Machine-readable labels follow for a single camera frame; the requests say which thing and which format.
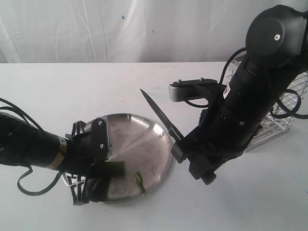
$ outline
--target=white backdrop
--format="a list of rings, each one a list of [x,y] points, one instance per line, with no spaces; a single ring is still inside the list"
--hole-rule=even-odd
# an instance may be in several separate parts
[[[0,0],[0,62],[221,61],[276,4],[306,0]]]

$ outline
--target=metal plate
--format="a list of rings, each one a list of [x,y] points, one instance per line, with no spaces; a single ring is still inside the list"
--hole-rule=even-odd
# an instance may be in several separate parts
[[[112,114],[105,117],[113,148],[108,161],[125,161],[126,174],[111,179],[107,197],[103,197],[97,187],[100,180],[89,180],[87,189],[90,187],[90,190],[87,191],[95,192],[90,193],[89,199],[98,203],[131,200],[149,192],[164,178],[172,160],[171,143],[165,131],[145,117],[132,114]],[[89,130],[91,122],[87,125],[85,131]],[[142,176],[145,192],[137,183],[137,172]]]

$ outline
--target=wire basket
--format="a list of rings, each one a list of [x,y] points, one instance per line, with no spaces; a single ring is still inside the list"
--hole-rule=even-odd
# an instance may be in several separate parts
[[[229,65],[229,73],[228,79],[231,80],[237,67],[240,65],[238,59],[234,59],[232,63]],[[306,87],[308,85],[308,74],[302,73],[298,75],[293,82],[289,85],[289,89],[293,89],[297,91],[301,99],[304,98],[304,94],[307,92]],[[292,110],[297,102],[297,96],[290,93],[284,93],[280,97],[282,103],[290,110]],[[273,107],[273,111],[275,114],[281,115],[284,114],[283,111],[278,104],[275,104]],[[284,118],[284,119],[275,119],[270,113],[266,115],[266,117],[261,122],[261,126],[263,127],[260,132],[252,139],[250,144],[248,145],[246,151],[249,151],[253,148],[256,148],[263,143],[269,142],[283,134],[287,133],[290,130],[291,124],[293,122],[292,117]]]

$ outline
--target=knife blade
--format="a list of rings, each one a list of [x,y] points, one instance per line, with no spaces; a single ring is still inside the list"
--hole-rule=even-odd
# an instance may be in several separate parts
[[[140,89],[141,93],[145,97],[145,100],[148,102],[150,107],[153,109],[158,118],[162,121],[165,127],[168,129],[168,133],[171,137],[175,139],[175,141],[179,141],[184,139],[184,136],[181,132],[173,125],[173,123],[168,119],[168,117],[163,113],[163,111],[159,108],[159,106],[152,100],[152,98],[142,89]]]

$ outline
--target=screw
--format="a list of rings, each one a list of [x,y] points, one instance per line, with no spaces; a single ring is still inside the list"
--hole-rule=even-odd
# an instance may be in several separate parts
[[[280,34],[277,34],[277,35],[274,36],[275,41],[278,41],[279,39],[280,39]]]

